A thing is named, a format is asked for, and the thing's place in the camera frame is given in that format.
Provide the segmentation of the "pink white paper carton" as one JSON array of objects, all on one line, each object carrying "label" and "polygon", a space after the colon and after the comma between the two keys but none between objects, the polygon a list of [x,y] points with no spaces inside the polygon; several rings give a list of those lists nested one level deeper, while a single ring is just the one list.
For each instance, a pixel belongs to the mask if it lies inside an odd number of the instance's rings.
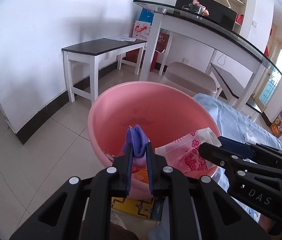
[{"label": "pink white paper carton", "polygon": [[204,128],[157,147],[154,152],[165,157],[170,167],[180,170],[187,177],[199,178],[204,175],[212,177],[218,166],[200,156],[199,146],[204,142],[221,146],[215,133],[210,128]]}]

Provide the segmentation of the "purple wrapper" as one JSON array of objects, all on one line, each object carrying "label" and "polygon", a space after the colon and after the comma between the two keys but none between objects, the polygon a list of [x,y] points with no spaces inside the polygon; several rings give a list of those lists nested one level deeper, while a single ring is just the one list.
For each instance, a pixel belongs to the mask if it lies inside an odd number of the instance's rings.
[{"label": "purple wrapper", "polygon": [[123,145],[122,152],[128,152],[129,144],[133,148],[133,163],[137,166],[145,166],[146,163],[146,145],[149,143],[149,139],[146,136],[145,132],[141,129],[139,125],[134,127],[129,127],[126,131],[125,142]]}]

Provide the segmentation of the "yellow foam fruit net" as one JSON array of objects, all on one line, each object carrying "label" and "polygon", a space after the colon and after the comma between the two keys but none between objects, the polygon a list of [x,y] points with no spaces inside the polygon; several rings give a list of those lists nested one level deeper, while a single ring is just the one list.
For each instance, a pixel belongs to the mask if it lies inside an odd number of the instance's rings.
[{"label": "yellow foam fruit net", "polygon": [[148,184],[148,172],[146,167],[132,167],[132,178]]}]

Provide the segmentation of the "light blue floral cloth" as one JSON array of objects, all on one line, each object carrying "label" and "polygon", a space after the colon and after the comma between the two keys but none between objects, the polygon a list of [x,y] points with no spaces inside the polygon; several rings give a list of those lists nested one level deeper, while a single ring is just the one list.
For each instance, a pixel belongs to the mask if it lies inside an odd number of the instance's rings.
[{"label": "light blue floral cloth", "polygon": [[243,144],[259,142],[282,150],[282,144],[276,137],[226,103],[202,93],[196,94],[193,99],[211,115],[221,136]]}]

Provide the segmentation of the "yellow cardboard box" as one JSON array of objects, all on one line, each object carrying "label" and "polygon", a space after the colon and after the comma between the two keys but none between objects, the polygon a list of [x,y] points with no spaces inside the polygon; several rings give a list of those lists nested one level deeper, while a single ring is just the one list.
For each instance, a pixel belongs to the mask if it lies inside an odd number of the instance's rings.
[{"label": "yellow cardboard box", "polygon": [[117,211],[141,219],[161,221],[165,198],[132,200],[130,198],[112,198],[111,207]]}]

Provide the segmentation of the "right black white bench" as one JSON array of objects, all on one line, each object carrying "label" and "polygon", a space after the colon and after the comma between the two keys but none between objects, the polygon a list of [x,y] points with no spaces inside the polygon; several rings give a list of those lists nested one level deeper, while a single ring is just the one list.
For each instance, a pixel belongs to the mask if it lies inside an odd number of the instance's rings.
[{"label": "right black white bench", "polygon": [[242,109],[238,109],[236,104],[240,101],[240,98],[245,95],[245,88],[235,79],[235,77],[217,66],[211,63],[211,72],[220,84],[221,91],[225,94],[227,103],[238,111],[244,111],[249,114],[251,118],[254,118],[256,114],[261,114],[262,111],[253,100],[252,96],[249,97]]}]

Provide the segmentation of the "black white bench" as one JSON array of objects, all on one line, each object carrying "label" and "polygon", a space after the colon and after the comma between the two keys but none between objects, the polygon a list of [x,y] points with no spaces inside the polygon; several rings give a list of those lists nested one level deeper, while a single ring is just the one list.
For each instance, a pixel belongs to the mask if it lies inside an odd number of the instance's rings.
[{"label": "black white bench", "polygon": [[[138,50],[137,62],[132,63],[131,65],[135,67],[134,74],[138,75],[145,46],[146,41],[144,40],[117,41],[102,38],[62,48],[63,70],[69,101],[73,103],[75,101],[75,96],[79,95],[91,102],[95,102],[99,95],[99,64],[115,57],[118,60],[117,69],[120,70],[123,62],[123,55],[136,49]],[[85,63],[89,66],[89,93],[74,87],[72,62]]]},{"label": "black white bench", "polygon": [[253,100],[252,96],[249,97],[242,109],[238,109],[236,104],[240,101],[240,98],[245,95],[245,88],[235,79],[235,77],[217,66],[211,63],[211,72],[220,84],[221,91],[225,94],[227,103],[238,111],[244,111],[249,114],[251,118],[254,118],[256,114],[261,114],[262,111]]}]

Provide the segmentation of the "pink plastic basin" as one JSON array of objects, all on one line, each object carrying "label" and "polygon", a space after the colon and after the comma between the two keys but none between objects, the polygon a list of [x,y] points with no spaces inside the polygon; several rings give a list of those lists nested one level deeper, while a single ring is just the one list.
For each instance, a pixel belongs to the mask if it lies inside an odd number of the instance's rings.
[{"label": "pink plastic basin", "polygon": [[153,148],[207,127],[221,135],[208,111],[184,92],[155,82],[122,83],[104,91],[88,115],[89,140],[104,167],[112,165],[108,155],[121,155],[126,131],[136,125]]}]

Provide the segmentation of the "beige plastic stool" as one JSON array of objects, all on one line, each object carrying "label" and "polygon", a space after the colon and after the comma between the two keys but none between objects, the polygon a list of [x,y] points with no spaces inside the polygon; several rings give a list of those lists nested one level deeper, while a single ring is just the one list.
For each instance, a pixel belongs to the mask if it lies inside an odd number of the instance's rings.
[{"label": "beige plastic stool", "polygon": [[189,96],[202,93],[214,97],[217,94],[217,86],[211,76],[181,62],[169,64],[160,83],[181,90]]}]

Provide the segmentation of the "glass balcony door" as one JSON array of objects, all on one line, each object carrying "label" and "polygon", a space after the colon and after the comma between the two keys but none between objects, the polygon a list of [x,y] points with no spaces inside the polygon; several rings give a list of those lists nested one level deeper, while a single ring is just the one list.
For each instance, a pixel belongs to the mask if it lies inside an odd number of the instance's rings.
[{"label": "glass balcony door", "polygon": [[272,98],[280,80],[282,79],[282,40],[276,39],[272,46],[269,58],[275,67],[270,65],[264,70],[253,95],[253,99],[261,111],[266,109]]}]

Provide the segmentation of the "glass top white table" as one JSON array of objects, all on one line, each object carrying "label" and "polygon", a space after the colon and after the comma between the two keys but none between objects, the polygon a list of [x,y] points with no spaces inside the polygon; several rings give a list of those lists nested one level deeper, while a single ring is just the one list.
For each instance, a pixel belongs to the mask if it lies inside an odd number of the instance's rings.
[{"label": "glass top white table", "polygon": [[134,0],[133,3],[154,14],[140,72],[140,81],[148,80],[149,69],[161,29],[210,46],[215,52],[219,51],[229,56],[253,73],[243,90],[243,95],[234,104],[234,109],[238,111],[243,109],[251,97],[263,71],[271,66],[274,69],[277,68],[264,53],[248,40],[204,16],[158,2]]}]

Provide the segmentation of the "left black white bench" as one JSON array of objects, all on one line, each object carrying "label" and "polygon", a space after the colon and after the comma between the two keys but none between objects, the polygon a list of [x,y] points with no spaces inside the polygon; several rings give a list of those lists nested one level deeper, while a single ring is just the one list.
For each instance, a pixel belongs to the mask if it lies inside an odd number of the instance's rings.
[{"label": "left black white bench", "polygon": [[[138,75],[145,46],[146,41],[144,40],[117,41],[102,38],[62,48],[63,70],[69,101],[73,103],[75,101],[75,96],[79,95],[91,102],[95,102],[99,95],[99,64],[115,57],[118,60],[117,69],[120,70],[123,62],[123,55],[136,49],[138,50],[137,62],[132,63],[131,65],[135,67],[134,74]],[[85,63],[89,66],[89,93],[74,87],[72,62]]]}]

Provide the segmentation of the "red gift bag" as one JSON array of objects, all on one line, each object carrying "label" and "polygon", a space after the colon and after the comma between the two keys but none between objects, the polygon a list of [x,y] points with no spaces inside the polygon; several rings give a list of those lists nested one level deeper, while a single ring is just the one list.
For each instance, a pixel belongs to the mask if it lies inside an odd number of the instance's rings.
[{"label": "red gift bag", "polygon": [[167,30],[160,29],[150,71],[153,71],[155,69],[158,55],[165,52],[169,37],[170,35],[167,33]]}]

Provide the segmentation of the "black monitor screen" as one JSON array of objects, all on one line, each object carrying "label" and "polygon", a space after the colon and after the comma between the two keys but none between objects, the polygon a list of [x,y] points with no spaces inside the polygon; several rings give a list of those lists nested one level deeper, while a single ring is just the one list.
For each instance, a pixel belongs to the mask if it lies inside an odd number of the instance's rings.
[{"label": "black monitor screen", "polygon": [[[221,26],[233,29],[237,13],[223,4],[214,0],[198,0],[200,4],[204,5],[209,11],[207,18],[217,22]],[[182,6],[192,4],[193,0],[176,0],[176,7],[182,9]]]}]

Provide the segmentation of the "dark green mug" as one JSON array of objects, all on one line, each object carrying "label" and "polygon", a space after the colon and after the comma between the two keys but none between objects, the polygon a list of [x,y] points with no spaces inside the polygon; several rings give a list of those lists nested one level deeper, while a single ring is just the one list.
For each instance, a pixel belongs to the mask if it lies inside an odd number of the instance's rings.
[{"label": "dark green mug", "polygon": [[203,12],[203,8],[200,5],[197,5],[197,4],[184,5],[184,6],[182,6],[182,9],[187,10],[189,12],[199,14],[199,15],[201,15],[202,12]]}]

